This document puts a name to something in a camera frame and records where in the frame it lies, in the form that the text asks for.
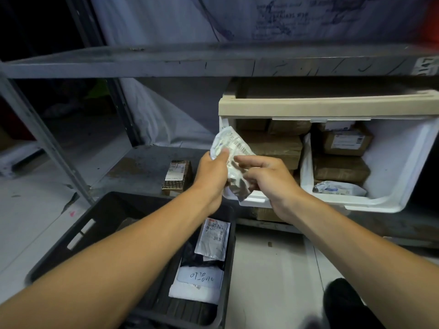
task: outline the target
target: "person's left arm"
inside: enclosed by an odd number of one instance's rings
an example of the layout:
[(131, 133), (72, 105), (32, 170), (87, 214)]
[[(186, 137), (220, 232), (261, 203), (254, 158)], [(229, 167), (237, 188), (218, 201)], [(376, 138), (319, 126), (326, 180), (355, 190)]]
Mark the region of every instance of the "person's left arm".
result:
[(228, 151), (205, 154), (192, 187), (84, 249), (0, 305), (0, 328), (117, 328), (160, 271), (221, 204)]

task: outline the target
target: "person's right arm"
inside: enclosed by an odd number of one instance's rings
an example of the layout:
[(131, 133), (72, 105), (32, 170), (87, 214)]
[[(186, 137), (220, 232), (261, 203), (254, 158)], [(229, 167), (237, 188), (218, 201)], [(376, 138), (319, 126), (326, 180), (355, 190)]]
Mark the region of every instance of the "person's right arm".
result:
[(439, 267), (302, 190), (280, 159), (236, 156), (275, 213), (336, 266), (386, 328), (439, 328)]

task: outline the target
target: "white storage container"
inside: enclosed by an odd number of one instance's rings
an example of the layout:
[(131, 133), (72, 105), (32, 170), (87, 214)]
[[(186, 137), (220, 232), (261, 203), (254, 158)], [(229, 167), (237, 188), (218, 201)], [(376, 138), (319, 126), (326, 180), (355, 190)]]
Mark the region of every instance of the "white storage container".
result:
[[(403, 210), (407, 204), (439, 131), (439, 93), (436, 90), (407, 88), (398, 84), (391, 86), (401, 89), (402, 94), (348, 98), (320, 96), (240, 99), (234, 94), (234, 98), (231, 97), (233, 90), (235, 93), (240, 90), (239, 84), (235, 82), (220, 100), (219, 126), (234, 126), (236, 118), (255, 117), (311, 122), (365, 120), (365, 125), (374, 135), (363, 155), (371, 171), (363, 185), (367, 197), (313, 193), (310, 134), (304, 137), (300, 186), (322, 201), (343, 206), (347, 210), (394, 213)], [(317, 110), (321, 111), (321, 115), (317, 115)], [(228, 199), (236, 199), (228, 188), (223, 195)], [(269, 200), (260, 191), (253, 192), (240, 204), (270, 207)]]

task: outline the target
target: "person's left hand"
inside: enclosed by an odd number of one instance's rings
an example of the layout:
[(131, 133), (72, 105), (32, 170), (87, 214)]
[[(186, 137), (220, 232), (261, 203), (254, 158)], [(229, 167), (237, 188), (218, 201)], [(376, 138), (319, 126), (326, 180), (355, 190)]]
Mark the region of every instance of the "person's left hand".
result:
[(227, 184), (228, 159), (229, 150), (224, 148), (215, 160), (212, 160), (209, 152), (206, 152), (198, 164), (197, 175), (192, 187), (199, 189), (203, 197), (207, 197), (209, 202), (206, 208), (207, 215), (213, 214), (220, 207), (222, 190)]

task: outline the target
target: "hand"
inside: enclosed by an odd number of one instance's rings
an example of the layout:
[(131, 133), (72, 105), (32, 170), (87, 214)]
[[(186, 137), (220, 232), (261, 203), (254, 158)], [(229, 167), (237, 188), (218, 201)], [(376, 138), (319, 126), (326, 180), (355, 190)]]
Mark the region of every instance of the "hand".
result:
[(227, 183), (228, 159), (229, 150), (224, 148), (215, 160), (212, 160), (209, 152), (206, 152), (198, 164), (197, 175), (192, 187), (199, 189), (203, 196), (207, 196), (207, 215), (213, 214), (220, 207), (222, 190)]
[(235, 156), (240, 167), (249, 169), (244, 178), (252, 183), (250, 190), (260, 189), (270, 200), (282, 220), (290, 220), (292, 205), (307, 193), (299, 187), (281, 159), (264, 156)]

